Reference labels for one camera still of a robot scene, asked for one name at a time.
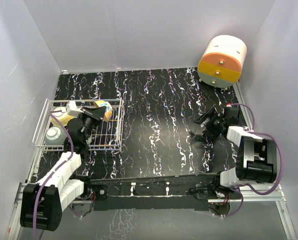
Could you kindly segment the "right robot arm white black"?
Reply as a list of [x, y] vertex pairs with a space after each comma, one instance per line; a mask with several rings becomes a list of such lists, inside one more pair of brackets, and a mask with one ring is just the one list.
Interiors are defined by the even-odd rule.
[[239, 125], [241, 111], [238, 104], [229, 104], [222, 113], [214, 107], [194, 120], [205, 124], [203, 135], [214, 141], [220, 135], [238, 147], [234, 168], [216, 174], [212, 183], [212, 194], [224, 198], [229, 191], [248, 186], [258, 195], [269, 195], [281, 181], [283, 167], [278, 167], [276, 142], [263, 133]]

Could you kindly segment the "aluminium frame rail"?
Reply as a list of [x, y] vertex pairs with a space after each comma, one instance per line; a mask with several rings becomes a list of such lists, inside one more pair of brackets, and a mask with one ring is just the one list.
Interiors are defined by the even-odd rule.
[[[241, 86], [240, 83], [237, 82], [233, 85], [234, 91], [236, 93], [238, 102], [241, 104], [244, 104], [244, 98], [241, 92]], [[246, 107], [242, 107], [242, 112], [246, 115], [246, 122], [247, 125], [252, 125], [251, 123], [251, 114], [248, 112]], [[35, 158], [33, 160], [33, 165], [30, 169], [29, 177], [33, 176], [34, 171], [38, 171], [38, 165], [39, 160], [37, 159], [40, 154], [40, 150], [37, 150], [35, 153]], [[18, 190], [16, 193], [15, 201], [14, 201], [14, 207], [11, 217], [11, 222], [9, 224], [9, 229], [7, 232], [6, 240], [16, 240], [20, 231], [20, 205], [22, 202], [22, 192], [24, 187], [27, 185], [27, 183], [19, 183]], [[258, 195], [251, 191], [249, 188], [242, 188], [241, 192], [245, 194], [244, 196], [244, 202], [246, 203], [268, 203], [268, 202], [275, 202], [279, 211], [279, 218], [282, 222], [284, 232], [286, 234], [286, 239], [288, 240], [297, 240], [296, 231], [294, 229], [289, 211], [287, 209], [286, 205], [286, 197], [283, 193], [282, 187], [279, 185], [277, 189], [271, 194], [271, 195]]]

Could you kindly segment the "orange blue floral bowl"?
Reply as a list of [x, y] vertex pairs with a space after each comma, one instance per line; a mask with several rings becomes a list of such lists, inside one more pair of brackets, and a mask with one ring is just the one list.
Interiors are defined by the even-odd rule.
[[97, 100], [94, 102], [94, 105], [96, 107], [106, 107], [105, 114], [104, 114], [104, 121], [109, 122], [109, 120], [111, 120], [113, 115], [113, 108], [111, 104], [108, 101]]

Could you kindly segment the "grey bowl red rim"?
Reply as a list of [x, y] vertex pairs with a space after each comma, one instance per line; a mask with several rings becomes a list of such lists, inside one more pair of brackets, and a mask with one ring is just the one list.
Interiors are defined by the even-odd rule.
[[67, 134], [63, 128], [53, 126], [47, 130], [44, 142], [47, 146], [62, 146], [66, 138]]

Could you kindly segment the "round pastel drawer cabinet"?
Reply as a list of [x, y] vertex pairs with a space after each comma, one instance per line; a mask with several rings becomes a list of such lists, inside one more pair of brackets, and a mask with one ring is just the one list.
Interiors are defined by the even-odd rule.
[[198, 63], [199, 81], [222, 89], [234, 85], [242, 74], [246, 54], [247, 46], [241, 39], [214, 37]]

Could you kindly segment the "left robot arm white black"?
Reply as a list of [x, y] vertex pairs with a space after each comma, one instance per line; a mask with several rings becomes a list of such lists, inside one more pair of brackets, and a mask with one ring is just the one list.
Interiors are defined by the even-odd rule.
[[88, 199], [92, 194], [91, 185], [71, 176], [88, 154], [92, 131], [102, 124], [106, 107], [67, 106], [67, 110], [73, 119], [61, 126], [66, 139], [59, 160], [43, 178], [36, 183], [28, 183], [22, 192], [20, 225], [31, 228], [34, 236], [38, 229], [56, 230], [62, 212], [72, 201], [76, 197]]

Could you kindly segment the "yellow teal patterned bowl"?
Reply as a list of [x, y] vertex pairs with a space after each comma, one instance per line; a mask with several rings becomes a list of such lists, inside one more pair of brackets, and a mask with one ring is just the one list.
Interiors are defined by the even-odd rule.
[[51, 114], [62, 123], [63, 126], [67, 126], [68, 122], [73, 119], [73, 116], [70, 116], [67, 113], [67, 109], [64, 106], [60, 106], [55, 108], [53, 111], [51, 111]]

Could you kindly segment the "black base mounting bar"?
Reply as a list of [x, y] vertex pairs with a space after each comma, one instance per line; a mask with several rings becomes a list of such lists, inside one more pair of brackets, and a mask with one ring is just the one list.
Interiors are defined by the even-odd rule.
[[183, 195], [169, 195], [168, 187], [149, 187], [150, 190], [159, 190], [162, 195], [137, 195], [136, 185], [124, 186], [123, 190], [129, 190], [128, 195], [109, 195], [108, 187], [97, 185], [89, 200], [75, 200], [74, 207], [89, 205], [87, 213], [93, 211], [108, 210], [166, 210], [166, 209], [191, 209], [195, 211], [208, 211], [209, 207], [223, 204], [224, 213], [230, 211], [230, 200], [241, 200], [241, 194], [228, 190], [216, 190], [193, 188]]

